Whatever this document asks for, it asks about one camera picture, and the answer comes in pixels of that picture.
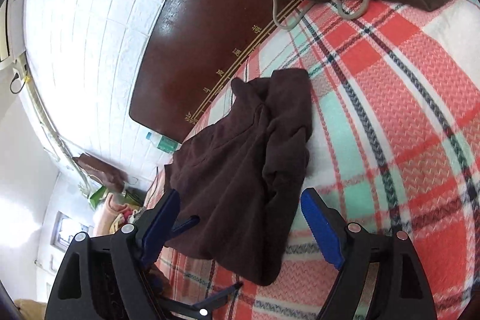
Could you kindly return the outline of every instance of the brown wooden board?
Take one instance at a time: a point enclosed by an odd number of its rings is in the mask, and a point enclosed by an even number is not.
[[[298,0],[282,0],[291,12]],[[166,0],[140,66],[130,117],[182,142],[273,30],[272,0]]]

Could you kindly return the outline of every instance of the white brick wall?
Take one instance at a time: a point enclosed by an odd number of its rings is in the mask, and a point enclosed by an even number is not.
[[[59,133],[140,179],[152,179],[156,165],[169,158],[128,116],[164,1],[25,0],[30,67]]]

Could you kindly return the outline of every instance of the bed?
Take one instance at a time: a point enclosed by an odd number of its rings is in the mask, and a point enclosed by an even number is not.
[[[479,31],[478,0],[452,0],[431,13],[372,1],[355,21],[340,19],[335,2],[319,4],[291,32],[274,31],[236,74],[251,80],[280,68],[308,70],[314,132],[303,187],[371,232],[388,233],[401,220],[441,320],[458,318],[480,276]],[[190,136],[229,112],[229,86]],[[162,191],[147,197],[149,207]],[[157,264],[174,299],[185,302],[241,280],[171,248]],[[278,279],[267,287],[246,282],[214,318],[315,319],[336,275],[298,210]],[[360,302],[358,318],[367,306]]]

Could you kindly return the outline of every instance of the green label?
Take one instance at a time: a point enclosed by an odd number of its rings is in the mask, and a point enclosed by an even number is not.
[[[178,146],[179,143],[177,143],[175,140],[169,139],[166,136],[162,136],[157,148],[164,152],[174,153],[177,150]]]

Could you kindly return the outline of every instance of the pink towel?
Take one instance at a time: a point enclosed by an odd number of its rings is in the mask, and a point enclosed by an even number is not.
[[[103,213],[100,221],[93,229],[93,237],[105,236],[110,233],[110,227],[119,214],[123,214],[129,209],[128,204],[119,205],[113,200],[113,193],[106,196],[105,204],[103,206]]]

